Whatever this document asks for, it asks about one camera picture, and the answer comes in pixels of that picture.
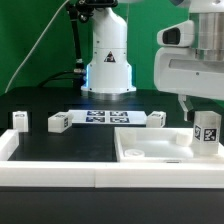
fiducial marker block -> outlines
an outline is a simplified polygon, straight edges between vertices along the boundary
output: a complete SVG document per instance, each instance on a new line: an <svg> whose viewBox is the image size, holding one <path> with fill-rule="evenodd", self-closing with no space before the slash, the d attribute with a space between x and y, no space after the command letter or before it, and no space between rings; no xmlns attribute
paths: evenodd
<svg viewBox="0 0 224 224"><path fill-rule="evenodd" d="M13 129L19 132L28 132L28 115L26 111L13 112Z"/></svg>
<svg viewBox="0 0 224 224"><path fill-rule="evenodd" d="M154 111L148 117L146 121L147 128L162 128L166 124L166 113L162 111Z"/></svg>
<svg viewBox="0 0 224 224"><path fill-rule="evenodd" d="M72 126L73 116L69 112L58 112L48 118L48 132L62 133Z"/></svg>
<svg viewBox="0 0 224 224"><path fill-rule="evenodd" d="M218 153L221 115L213 111L196 111L194 119L194 143L201 155Z"/></svg>

green wall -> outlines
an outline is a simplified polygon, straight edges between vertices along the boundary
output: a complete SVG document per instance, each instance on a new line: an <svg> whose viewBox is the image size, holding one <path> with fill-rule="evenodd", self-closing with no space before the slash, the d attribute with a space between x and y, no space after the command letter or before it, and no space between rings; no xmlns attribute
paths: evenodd
<svg viewBox="0 0 224 224"><path fill-rule="evenodd" d="M12 74L28 54L62 0L0 0L0 94ZM127 18L127 5L116 13ZM145 0L130 4L128 61L133 65L133 79L139 89L152 89L154 56L158 50L157 32L187 19L187 10L175 8L169 0ZM86 63L91 60L91 22L79 24L81 48ZM34 54L19 73L12 87L36 86L48 76L75 65L74 44L68 15L63 10ZM51 83L68 85L71 83Z"/></svg>

white container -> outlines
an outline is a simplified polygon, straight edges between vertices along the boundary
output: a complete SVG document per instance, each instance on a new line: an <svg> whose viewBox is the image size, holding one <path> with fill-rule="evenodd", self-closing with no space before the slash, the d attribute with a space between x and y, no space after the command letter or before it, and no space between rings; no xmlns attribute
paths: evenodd
<svg viewBox="0 0 224 224"><path fill-rule="evenodd" d="M183 132L191 132L193 136L192 128L116 127L117 160L119 162L147 163L224 163L224 147L221 144L218 146L218 154L200 155L197 152L200 146L194 142L189 144L189 139L187 139L187 146L177 144L177 136ZM125 152L130 149L141 150L144 152L144 156L125 156Z"/></svg>

table surface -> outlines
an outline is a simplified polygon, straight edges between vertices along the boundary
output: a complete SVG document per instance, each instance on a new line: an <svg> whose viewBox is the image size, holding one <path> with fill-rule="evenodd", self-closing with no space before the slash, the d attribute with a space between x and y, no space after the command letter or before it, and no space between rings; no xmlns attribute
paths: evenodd
<svg viewBox="0 0 224 224"><path fill-rule="evenodd" d="M193 98L192 103L223 115L212 100ZM1 133L12 127L13 111L28 111L31 118L30 132L20 134L20 147L10 158L14 161L116 162L114 127L83 125L48 133L48 117L69 109L165 111L166 127L193 126L183 120L176 95L148 90L108 102L82 98L73 89L16 88L0 97L0 108ZM224 219L223 189L0 187L0 198L4 224L220 224Z"/></svg>
<svg viewBox="0 0 224 224"><path fill-rule="evenodd" d="M197 110L212 110L223 115L224 110L209 99L192 98ZM11 161L77 161L116 162L114 126L79 125L62 134L48 132L48 117L68 110L153 111L167 113L166 127L193 127L183 119L177 95L139 90L133 98L118 102L81 97L70 88L16 88L0 97L0 128L3 133L12 128L12 112L28 111L29 133L20 134L20 146ZM224 143L221 131L220 142Z"/></svg>

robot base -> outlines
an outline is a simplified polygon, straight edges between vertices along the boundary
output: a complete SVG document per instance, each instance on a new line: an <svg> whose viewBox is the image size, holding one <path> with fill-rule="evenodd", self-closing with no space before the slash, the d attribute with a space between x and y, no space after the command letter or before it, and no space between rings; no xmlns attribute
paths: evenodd
<svg viewBox="0 0 224 224"><path fill-rule="evenodd" d="M86 90L85 88L81 89L81 94L84 97L90 97L97 100L109 100L109 101L119 101L129 97L134 97L136 95L136 88L132 88L128 92L123 93L100 93Z"/></svg>

